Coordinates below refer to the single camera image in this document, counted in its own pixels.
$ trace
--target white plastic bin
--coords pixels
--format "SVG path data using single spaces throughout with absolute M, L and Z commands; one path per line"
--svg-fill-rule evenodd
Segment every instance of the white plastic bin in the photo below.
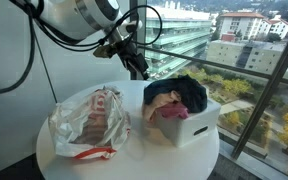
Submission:
M 198 140 L 216 128 L 221 105 L 208 98 L 207 108 L 200 113 L 189 114 L 187 119 L 165 119 L 157 114 L 156 126 L 176 147 Z

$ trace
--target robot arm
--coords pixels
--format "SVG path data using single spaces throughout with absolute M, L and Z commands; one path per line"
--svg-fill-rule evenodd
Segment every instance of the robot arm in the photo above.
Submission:
M 21 8 L 28 3 L 26 0 L 10 1 Z M 145 58 L 142 54 L 137 54 L 135 44 L 128 41 L 130 37 L 127 38 L 136 31 L 135 23 L 123 21 L 117 29 L 113 29 L 123 16 L 116 0 L 64 0 L 60 3 L 31 0 L 29 3 L 36 9 L 36 22 L 39 26 L 43 24 L 65 43 L 78 44 L 100 30 L 106 35 L 111 33 L 109 45 L 99 46 L 94 55 L 111 58 L 118 54 L 127 70 L 141 73 L 145 80 L 148 78 Z

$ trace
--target building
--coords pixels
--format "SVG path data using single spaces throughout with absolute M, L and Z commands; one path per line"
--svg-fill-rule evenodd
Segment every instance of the building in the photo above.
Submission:
M 254 39 L 264 16 L 253 12 L 225 13 L 221 16 L 220 35 L 229 31 L 242 32 L 242 39 Z
M 268 33 L 276 33 L 281 39 L 284 39 L 288 33 L 288 22 L 281 18 L 281 15 L 275 15 L 273 19 L 263 20 L 259 31 L 259 36 L 266 36 Z
M 181 10 L 179 6 L 175 8 L 174 4 L 172 6 L 173 8 L 154 7 L 163 17 L 163 30 L 160 38 L 151 47 L 190 57 L 204 53 L 210 37 L 210 14 Z M 159 26 L 154 11 L 148 10 L 146 42 L 155 39 Z M 167 78 L 190 63 L 185 59 L 152 51 L 146 51 L 145 57 L 150 67 L 150 76 L 154 79 Z
M 284 48 L 285 44 L 269 42 L 228 42 L 217 40 L 210 43 L 206 60 L 265 74 L 272 74 Z M 288 69 L 284 77 L 288 78 Z

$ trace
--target white building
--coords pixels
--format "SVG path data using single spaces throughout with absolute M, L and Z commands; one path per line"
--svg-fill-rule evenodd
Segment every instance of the white building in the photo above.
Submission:
M 281 15 L 275 15 L 273 19 L 263 20 L 259 31 L 258 38 L 265 37 L 268 33 L 276 33 L 281 39 L 284 39 L 288 32 L 288 22 L 281 19 Z
M 222 22 L 219 27 L 220 35 L 229 31 L 242 32 L 242 39 L 254 39 L 257 35 L 260 24 L 264 16 L 252 12 L 234 12 L 226 13 L 222 16 Z

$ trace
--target pink cloth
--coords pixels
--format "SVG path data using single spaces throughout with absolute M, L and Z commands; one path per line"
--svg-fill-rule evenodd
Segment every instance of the pink cloth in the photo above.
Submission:
M 187 107 L 182 103 L 168 103 L 157 109 L 157 112 L 161 113 L 162 117 L 169 119 L 173 117 L 179 117 L 182 119 L 188 118 Z

